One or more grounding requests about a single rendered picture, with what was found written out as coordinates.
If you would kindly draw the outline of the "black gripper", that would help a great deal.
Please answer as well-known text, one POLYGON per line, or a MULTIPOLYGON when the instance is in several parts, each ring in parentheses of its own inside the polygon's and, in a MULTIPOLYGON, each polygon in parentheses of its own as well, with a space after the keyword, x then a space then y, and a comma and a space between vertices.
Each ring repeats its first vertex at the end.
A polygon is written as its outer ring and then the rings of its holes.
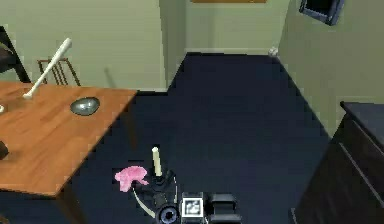
POLYGON ((134 182, 132 193, 140 208, 151 218, 155 218, 156 224, 178 224, 178 185, 173 171, 166 171, 157 177, 155 172, 150 175, 150 187, 134 182), (153 198, 155 212, 145 203, 144 198, 153 198))

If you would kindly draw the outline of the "dark chest of drawers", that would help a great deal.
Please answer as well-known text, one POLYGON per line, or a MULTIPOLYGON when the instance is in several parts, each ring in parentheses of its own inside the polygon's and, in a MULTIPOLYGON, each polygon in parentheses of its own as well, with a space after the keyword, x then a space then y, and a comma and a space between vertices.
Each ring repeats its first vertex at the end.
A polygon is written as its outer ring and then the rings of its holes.
POLYGON ((384 104, 345 110, 289 224, 384 224, 384 104))

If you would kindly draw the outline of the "pink crumpled cloth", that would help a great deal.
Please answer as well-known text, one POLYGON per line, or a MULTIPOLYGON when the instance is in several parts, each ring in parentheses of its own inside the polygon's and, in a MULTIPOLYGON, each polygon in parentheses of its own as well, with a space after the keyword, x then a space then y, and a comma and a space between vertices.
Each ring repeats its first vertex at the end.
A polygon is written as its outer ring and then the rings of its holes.
POLYGON ((121 192, 128 192, 132 188, 134 181, 142 185, 148 185, 149 182, 145 180, 147 170, 141 166, 129 166, 115 174, 115 180, 119 183, 121 192))

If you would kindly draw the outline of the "cream candle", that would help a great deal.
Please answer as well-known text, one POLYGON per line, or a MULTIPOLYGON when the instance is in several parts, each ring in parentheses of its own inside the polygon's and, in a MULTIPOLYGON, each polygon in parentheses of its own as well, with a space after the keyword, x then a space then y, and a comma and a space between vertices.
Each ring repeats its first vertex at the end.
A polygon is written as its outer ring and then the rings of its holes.
POLYGON ((161 167, 160 153, 159 153, 158 147, 152 148, 152 158, 153 158, 155 175, 157 177, 160 177, 162 176, 162 167, 161 167))

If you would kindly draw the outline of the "grey metal bowl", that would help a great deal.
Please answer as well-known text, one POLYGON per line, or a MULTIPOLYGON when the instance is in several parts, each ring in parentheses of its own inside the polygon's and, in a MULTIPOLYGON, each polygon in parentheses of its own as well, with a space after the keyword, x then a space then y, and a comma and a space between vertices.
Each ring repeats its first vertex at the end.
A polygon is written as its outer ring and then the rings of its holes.
POLYGON ((100 106, 100 101, 96 97, 83 97, 75 100, 70 105, 70 110, 80 116, 90 116, 94 114, 100 106))

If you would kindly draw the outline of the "brown wooden table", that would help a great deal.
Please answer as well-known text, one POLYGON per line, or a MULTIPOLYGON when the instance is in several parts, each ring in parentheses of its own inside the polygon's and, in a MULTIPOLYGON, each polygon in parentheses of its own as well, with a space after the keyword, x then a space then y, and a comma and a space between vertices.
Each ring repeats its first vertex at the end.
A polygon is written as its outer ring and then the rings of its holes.
POLYGON ((0 81, 0 140, 9 154, 0 160, 0 189, 53 199, 70 224, 87 224, 67 182, 137 92, 128 89, 45 84, 33 98, 30 83, 0 81), (96 97, 98 110, 80 116, 72 102, 96 97))

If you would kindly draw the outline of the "white baseball bat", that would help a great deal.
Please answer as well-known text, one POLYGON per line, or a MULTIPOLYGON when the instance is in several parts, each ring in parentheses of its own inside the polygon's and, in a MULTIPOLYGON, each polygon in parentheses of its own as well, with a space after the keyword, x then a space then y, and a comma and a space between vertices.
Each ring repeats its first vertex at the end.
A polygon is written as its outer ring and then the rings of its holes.
POLYGON ((41 85, 43 80, 46 78, 47 74, 52 70, 53 66, 65 55, 65 53, 71 48, 72 40, 70 38, 66 38, 60 47, 57 49, 56 53, 48 63, 47 67, 40 75, 38 80, 34 83, 31 89, 23 95, 24 99, 31 99, 33 97, 34 92, 41 85))

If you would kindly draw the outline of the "black chair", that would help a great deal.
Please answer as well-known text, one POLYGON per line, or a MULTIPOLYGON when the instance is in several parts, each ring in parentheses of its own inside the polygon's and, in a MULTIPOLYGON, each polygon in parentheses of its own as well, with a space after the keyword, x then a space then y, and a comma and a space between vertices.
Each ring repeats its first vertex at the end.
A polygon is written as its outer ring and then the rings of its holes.
POLYGON ((0 26, 0 73, 14 69, 19 80, 30 83, 31 80, 10 40, 6 29, 0 26))

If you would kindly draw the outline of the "dark blue framed picture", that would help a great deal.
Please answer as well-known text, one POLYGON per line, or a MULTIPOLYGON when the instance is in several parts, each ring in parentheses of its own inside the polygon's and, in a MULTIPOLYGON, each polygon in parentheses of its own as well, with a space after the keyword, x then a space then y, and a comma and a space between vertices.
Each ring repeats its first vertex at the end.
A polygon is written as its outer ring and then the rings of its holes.
POLYGON ((299 12, 328 26, 338 22, 345 0, 301 0, 299 12))

